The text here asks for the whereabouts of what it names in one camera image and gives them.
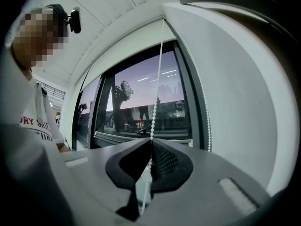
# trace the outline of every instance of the glass pane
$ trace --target glass pane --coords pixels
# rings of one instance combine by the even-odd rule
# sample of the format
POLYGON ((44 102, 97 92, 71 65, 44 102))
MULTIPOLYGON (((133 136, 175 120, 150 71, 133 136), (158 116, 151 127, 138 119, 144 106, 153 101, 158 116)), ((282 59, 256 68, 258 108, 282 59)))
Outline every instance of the glass pane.
MULTIPOLYGON (((107 78, 99 104, 97 131, 133 138, 150 136, 158 62, 159 56, 155 56, 107 78)), ((155 137, 189 139, 184 95, 173 51, 162 54, 157 100, 155 137)))
POLYGON ((88 130, 90 121, 90 111, 93 105, 95 92, 99 82, 99 77, 93 80, 81 93, 78 106, 78 126, 76 135, 77 151, 88 147, 88 130))

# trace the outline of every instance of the white ceiling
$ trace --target white ceiling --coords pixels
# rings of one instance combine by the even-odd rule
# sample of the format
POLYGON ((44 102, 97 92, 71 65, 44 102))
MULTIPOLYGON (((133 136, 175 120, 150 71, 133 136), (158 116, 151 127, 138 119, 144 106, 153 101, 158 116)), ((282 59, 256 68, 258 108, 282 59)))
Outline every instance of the white ceiling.
POLYGON ((59 3, 69 14, 80 8, 81 32, 69 33, 69 43, 54 66, 34 74, 66 91, 105 50, 118 40, 160 18, 161 4, 179 0, 35 0, 28 7, 59 3))

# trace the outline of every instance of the railing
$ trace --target railing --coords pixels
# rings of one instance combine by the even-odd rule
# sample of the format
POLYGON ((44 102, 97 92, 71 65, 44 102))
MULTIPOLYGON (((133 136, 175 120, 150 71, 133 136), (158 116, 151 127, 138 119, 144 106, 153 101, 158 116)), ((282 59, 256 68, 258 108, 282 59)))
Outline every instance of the railing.
POLYGON ((43 82, 39 81, 39 80, 36 80, 40 85, 41 87, 49 94, 49 95, 52 95, 54 97, 58 97, 62 100, 64 100, 65 98, 65 92, 63 91, 60 91, 59 89, 56 89, 56 88, 53 88, 47 84, 44 84, 43 82))

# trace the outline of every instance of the dusk sky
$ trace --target dusk sky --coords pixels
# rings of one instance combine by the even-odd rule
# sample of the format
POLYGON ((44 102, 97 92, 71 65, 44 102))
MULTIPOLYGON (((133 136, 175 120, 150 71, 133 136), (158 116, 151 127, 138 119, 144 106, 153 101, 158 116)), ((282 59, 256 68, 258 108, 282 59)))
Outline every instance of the dusk sky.
MULTIPOLYGON (((127 81, 134 91, 131 98, 122 103, 121 109, 154 104, 158 64, 159 56, 155 56, 116 74, 116 85, 120 86, 122 81, 127 81)), ((180 81, 180 75, 173 51, 162 54, 161 75, 158 88, 158 97, 161 103, 184 100, 180 81)), ((84 89, 80 104, 86 103, 88 108, 84 110, 82 114, 89 112, 90 101, 94 100, 98 82, 99 77, 84 89)), ((107 111, 111 110, 113 110, 113 106, 110 93, 107 111)))

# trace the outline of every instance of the ceiling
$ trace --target ceiling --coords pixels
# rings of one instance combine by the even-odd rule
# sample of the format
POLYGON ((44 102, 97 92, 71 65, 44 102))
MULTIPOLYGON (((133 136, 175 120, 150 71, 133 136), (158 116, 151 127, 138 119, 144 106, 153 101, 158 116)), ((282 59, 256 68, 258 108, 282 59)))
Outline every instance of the ceiling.
POLYGON ((81 33, 69 33, 64 46, 52 66, 35 68, 34 74, 67 91, 84 71, 105 50, 127 34, 162 15, 161 4, 179 0, 29 0, 24 10, 59 3, 65 11, 78 7, 81 16, 81 33))

